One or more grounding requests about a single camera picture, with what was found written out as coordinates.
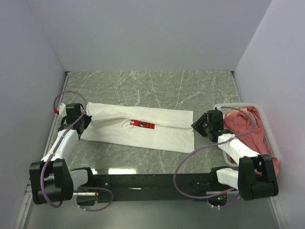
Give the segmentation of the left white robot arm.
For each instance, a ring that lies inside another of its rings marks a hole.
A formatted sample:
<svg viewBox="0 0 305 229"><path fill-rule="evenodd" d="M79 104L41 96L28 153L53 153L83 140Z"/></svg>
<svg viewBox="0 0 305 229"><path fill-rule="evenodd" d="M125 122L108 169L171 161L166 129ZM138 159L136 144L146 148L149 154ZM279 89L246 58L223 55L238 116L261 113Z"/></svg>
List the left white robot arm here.
<svg viewBox="0 0 305 229"><path fill-rule="evenodd" d="M95 179L89 167L70 171L66 163L92 117L86 115L80 103L61 104L54 111L63 115L57 138L46 156L30 165L29 173L34 203L51 203L58 208L63 201L70 200L78 188L85 192L93 190Z"/></svg>

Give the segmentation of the white Coca-Cola t-shirt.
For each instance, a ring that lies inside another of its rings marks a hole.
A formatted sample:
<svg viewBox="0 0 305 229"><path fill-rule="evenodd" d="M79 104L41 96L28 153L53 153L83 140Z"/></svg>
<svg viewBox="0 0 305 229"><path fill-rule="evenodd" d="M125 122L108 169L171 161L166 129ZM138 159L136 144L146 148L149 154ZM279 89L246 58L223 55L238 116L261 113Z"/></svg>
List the white Coca-Cola t-shirt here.
<svg viewBox="0 0 305 229"><path fill-rule="evenodd" d="M193 112L88 103L92 120L81 139L124 146L190 153L194 151Z"/></svg>

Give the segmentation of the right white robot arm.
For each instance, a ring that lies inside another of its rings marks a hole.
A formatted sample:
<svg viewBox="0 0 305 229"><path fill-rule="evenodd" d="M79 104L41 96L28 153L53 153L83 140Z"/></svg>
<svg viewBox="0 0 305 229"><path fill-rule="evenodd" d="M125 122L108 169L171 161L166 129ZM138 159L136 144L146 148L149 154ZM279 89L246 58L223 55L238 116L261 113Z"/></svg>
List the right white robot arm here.
<svg viewBox="0 0 305 229"><path fill-rule="evenodd" d="M230 167L212 168L209 185L214 190L229 186L239 191L244 200L277 196L279 187L275 167L270 155L262 155L241 141L253 133L253 118L244 110L235 108L234 114L241 115L250 122L250 129L235 134L224 127L225 115L222 107L204 113L191 126L201 136L207 137L236 163L237 169Z"/></svg>

